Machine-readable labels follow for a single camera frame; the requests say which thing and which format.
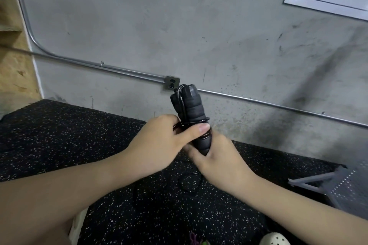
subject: metal bracket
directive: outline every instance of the metal bracket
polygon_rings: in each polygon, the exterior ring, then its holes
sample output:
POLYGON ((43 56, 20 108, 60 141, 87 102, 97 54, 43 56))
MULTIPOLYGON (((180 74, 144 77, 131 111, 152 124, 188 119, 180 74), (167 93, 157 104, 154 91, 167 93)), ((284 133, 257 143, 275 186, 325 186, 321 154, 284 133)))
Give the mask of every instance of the metal bracket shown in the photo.
POLYGON ((165 89, 174 90, 180 85, 180 78, 174 77, 172 75, 167 75, 165 78, 165 89))

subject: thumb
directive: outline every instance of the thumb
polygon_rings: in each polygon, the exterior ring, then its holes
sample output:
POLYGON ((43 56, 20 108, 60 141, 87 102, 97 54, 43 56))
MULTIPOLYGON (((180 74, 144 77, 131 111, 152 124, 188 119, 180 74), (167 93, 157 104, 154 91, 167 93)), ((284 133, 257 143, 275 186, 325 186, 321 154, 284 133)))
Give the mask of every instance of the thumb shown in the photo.
POLYGON ((209 128, 210 126, 208 123, 199 123, 189 127, 180 134, 175 135, 175 137, 177 138, 177 142, 180 144, 180 147, 183 147, 192 140, 199 138, 201 135, 207 132, 209 128))
POLYGON ((185 145, 183 149, 185 152, 187 152, 189 158, 197 166, 197 168, 201 170, 207 159, 206 156, 200 154, 200 152, 191 144, 185 145))

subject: left hand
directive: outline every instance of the left hand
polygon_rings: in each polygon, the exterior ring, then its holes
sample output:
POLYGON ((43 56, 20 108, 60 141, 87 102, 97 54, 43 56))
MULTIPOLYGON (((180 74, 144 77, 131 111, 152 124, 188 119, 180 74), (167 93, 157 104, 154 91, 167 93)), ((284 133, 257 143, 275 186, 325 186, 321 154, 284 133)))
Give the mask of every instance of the left hand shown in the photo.
POLYGON ((210 128, 208 123, 189 127, 175 134, 173 126, 179 118, 172 114, 150 119, 131 141, 121 156, 123 168, 138 180, 166 168, 184 145, 200 137, 210 128))

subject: forearm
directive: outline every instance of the forearm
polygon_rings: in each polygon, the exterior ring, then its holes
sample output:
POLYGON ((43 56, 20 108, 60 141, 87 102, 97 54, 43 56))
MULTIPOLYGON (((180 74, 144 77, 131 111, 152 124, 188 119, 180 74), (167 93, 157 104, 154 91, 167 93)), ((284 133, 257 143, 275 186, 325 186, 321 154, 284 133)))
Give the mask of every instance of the forearm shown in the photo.
POLYGON ((236 195, 308 244, 364 244, 368 221, 255 177, 236 195))
POLYGON ((26 244, 131 183, 114 155, 99 162, 0 183, 0 244, 26 244))

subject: hand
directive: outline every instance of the hand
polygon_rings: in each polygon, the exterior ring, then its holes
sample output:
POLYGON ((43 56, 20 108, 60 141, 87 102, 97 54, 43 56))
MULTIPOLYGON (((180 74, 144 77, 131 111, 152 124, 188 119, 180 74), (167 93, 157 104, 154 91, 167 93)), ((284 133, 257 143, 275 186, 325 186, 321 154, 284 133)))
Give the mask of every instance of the hand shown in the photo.
POLYGON ((192 145, 184 146, 189 157, 215 187, 239 196, 238 191, 244 184, 257 176, 244 162, 232 141, 212 130, 212 143, 207 156, 203 156, 192 145))
POLYGON ((210 128, 208 123, 189 127, 175 134, 177 116, 168 114, 150 119, 121 155, 128 170, 138 180, 166 168, 184 145, 200 137, 210 128))

